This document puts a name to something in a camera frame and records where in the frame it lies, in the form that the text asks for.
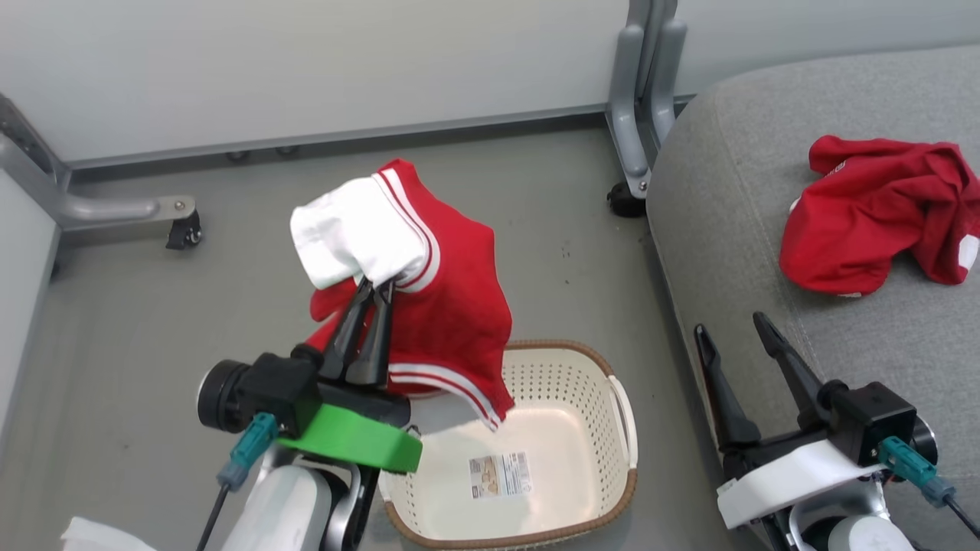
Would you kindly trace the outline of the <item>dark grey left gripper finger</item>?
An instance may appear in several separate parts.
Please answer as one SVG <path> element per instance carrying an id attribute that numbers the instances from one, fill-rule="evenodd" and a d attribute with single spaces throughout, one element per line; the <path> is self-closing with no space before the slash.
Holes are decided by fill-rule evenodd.
<path id="1" fill-rule="evenodd" d="M 373 383 L 371 367 L 360 360 L 361 335 L 371 310 L 374 287 L 370 280 L 362 279 L 354 297 L 323 351 L 323 363 L 318 370 L 321 380 L 339 383 Z"/>
<path id="2" fill-rule="evenodd" d="M 393 280 L 380 285 L 368 283 L 367 299 L 371 306 L 364 306 L 363 311 L 371 314 L 371 320 L 359 334 L 363 339 L 358 352 L 346 367 L 347 383 L 375 388 L 387 386 L 394 293 Z"/>

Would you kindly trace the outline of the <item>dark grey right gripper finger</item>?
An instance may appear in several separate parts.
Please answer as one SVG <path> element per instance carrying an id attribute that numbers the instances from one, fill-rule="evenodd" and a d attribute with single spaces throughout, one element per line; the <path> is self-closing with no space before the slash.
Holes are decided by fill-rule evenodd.
<path id="1" fill-rule="evenodd" d="M 726 380 L 714 339 L 702 324 L 694 328 L 694 339 L 718 450 L 731 452 L 755 446 L 762 440 L 762 435 L 756 423 L 746 416 Z"/>
<path id="2" fill-rule="evenodd" d="M 829 412 L 819 400 L 823 383 L 812 372 L 808 363 L 784 338 L 783 334 L 762 311 L 753 313 L 753 324 L 764 351 L 776 360 L 784 380 L 798 409 L 795 421 L 801 430 L 825 428 Z"/>

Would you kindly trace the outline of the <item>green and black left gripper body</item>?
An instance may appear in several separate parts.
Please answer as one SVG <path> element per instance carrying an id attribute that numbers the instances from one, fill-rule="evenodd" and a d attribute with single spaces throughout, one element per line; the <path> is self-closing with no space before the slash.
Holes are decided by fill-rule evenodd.
<path id="1" fill-rule="evenodd" d="M 323 356 L 309 345 L 252 363 L 221 360 L 205 374 L 197 414 L 207 428 L 238 435 L 223 474 L 248 474 L 274 445 L 314 459 L 413 473 L 423 444 L 400 429 L 405 398 L 375 387 L 318 378 Z"/>

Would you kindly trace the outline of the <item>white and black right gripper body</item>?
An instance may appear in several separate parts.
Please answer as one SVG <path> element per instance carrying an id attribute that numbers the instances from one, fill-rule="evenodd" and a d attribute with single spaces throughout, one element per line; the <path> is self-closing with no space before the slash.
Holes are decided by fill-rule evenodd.
<path id="1" fill-rule="evenodd" d="M 825 428 L 721 452 L 717 508 L 728 529 L 895 530 L 888 484 L 935 486 L 940 448 L 909 402 L 882 383 L 823 383 Z"/>

